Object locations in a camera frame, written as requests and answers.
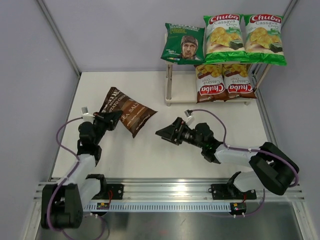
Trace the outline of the brown Kettle sea salt bag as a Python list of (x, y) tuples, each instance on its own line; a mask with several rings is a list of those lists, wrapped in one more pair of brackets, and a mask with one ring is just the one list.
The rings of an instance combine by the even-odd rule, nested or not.
[(135, 138), (146, 122), (157, 111), (137, 102), (116, 87), (111, 87), (100, 108), (100, 113), (122, 111), (120, 121)]

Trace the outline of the brown Chuba cassava chips bag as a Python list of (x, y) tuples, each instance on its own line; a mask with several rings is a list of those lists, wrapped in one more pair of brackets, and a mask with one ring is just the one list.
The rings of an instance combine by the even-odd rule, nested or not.
[(223, 64), (222, 76), (230, 99), (255, 99), (255, 91), (251, 85), (246, 64)]

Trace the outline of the dark green Real chips bag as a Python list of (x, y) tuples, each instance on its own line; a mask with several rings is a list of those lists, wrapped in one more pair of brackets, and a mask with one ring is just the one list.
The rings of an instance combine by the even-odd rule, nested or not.
[(205, 62), (205, 29), (183, 24), (165, 24), (167, 37), (161, 59), (177, 65), (201, 65)]

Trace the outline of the green Chuba cassava chips bag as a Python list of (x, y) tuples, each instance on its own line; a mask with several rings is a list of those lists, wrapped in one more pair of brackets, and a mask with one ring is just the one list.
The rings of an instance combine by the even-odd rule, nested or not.
[(245, 14), (246, 63), (286, 66), (281, 29), (283, 17), (274, 14)]

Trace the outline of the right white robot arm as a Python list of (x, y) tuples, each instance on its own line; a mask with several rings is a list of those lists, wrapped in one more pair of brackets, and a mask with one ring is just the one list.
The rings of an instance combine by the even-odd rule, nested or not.
[(267, 189), (282, 196), (296, 179), (299, 167), (271, 142), (257, 149), (227, 146), (215, 139), (207, 123), (198, 123), (191, 129), (178, 117), (171, 125), (156, 131), (172, 144), (183, 142), (201, 149), (201, 155), (210, 163), (233, 164), (251, 168), (234, 173), (227, 183), (213, 183), (210, 187), (214, 200), (255, 200), (256, 191)]

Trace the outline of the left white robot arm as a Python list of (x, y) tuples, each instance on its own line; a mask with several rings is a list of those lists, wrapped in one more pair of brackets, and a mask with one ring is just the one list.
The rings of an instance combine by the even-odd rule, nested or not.
[(87, 108), (82, 108), (77, 151), (60, 146), (75, 157), (75, 163), (55, 184), (46, 184), (42, 189), (42, 228), (52, 231), (79, 228), (84, 207), (94, 197), (103, 199), (108, 194), (104, 175), (91, 172), (101, 159), (101, 139), (107, 131), (115, 130), (122, 114), (122, 110), (89, 114)]

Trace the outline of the white two-tier wooden shelf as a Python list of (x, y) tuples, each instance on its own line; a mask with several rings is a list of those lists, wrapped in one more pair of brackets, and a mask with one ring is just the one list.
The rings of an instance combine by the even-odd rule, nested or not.
[[(177, 65), (166, 61), (165, 72), (165, 103), (169, 107), (171, 104), (189, 104), (197, 102), (196, 74), (194, 70), (174, 70)], [(271, 64), (248, 64), (248, 76), (255, 92), (256, 100), (262, 99), (259, 90), (261, 83), (265, 79)]]

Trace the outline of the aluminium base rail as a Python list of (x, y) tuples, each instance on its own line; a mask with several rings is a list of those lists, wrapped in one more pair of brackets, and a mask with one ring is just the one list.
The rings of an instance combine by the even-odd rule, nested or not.
[(256, 199), (248, 196), (240, 199), (214, 199), (211, 185), (222, 184), (223, 178), (109, 178), (107, 183), (119, 185), (112, 193), (112, 199), (93, 199), (85, 204), (84, 212), (230, 212), (231, 204), (261, 202), (304, 202), (300, 185), (289, 188), (284, 195), (275, 195), (268, 190), (255, 190)]

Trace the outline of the left aluminium frame post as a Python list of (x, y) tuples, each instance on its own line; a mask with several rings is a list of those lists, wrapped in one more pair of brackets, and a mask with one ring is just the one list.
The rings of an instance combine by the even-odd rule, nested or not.
[(59, 46), (61, 47), (66, 59), (68, 60), (69, 64), (71, 65), (77, 78), (80, 79), (82, 71), (78, 67), (78, 64), (76, 63), (69, 47), (67, 46), (59, 28), (58, 28), (58, 25), (56, 24), (56, 21), (54, 20), (46, 2), (44, 0), (35, 0), (34, 2), (38, 5), (40, 12), (43, 14), (48, 26), (50, 27), (51, 31), (53, 32)]

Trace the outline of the aluminium frame post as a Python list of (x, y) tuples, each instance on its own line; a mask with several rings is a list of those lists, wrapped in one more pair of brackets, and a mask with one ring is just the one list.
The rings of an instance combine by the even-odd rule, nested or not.
[(278, 12), (275, 14), (275, 16), (282, 16), (281, 28), (280, 28), (281, 34), (283, 33), (283, 29), (285, 25), (289, 22), (292, 14), (294, 13), (299, 3), (300, 3), (299, 0), (289, 0), (287, 5), (283, 9), (283, 12), (281, 14), (279, 14)]
[(54, 20), (46, 2), (44, 0), (35, 0), (34, 2), (38, 5), (40, 12), (43, 14), (48, 26), (50, 27), (51, 31), (53, 32), (59, 46), (61, 47), (66, 59), (68, 60), (69, 64), (71, 65), (77, 78), (80, 79), (82, 71), (78, 67), (78, 64), (76, 63), (69, 47), (67, 46), (59, 28), (58, 28), (58, 25), (56, 24), (56, 21)]

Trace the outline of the right aluminium frame post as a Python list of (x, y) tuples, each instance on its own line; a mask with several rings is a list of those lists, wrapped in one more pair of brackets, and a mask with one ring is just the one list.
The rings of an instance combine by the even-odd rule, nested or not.
[(275, 16), (282, 16), (281, 28), (280, 28), (281, 34), (283, 33), (283, 29), (285, 25), (289, 22), (292, 14), (294, 13), (299, 3), (300, 3), (299, 0), (289, 0), (287, 5), (283, 9), (283, 12), (281, 14), (279, 14), (278, 12), (275, 14)]

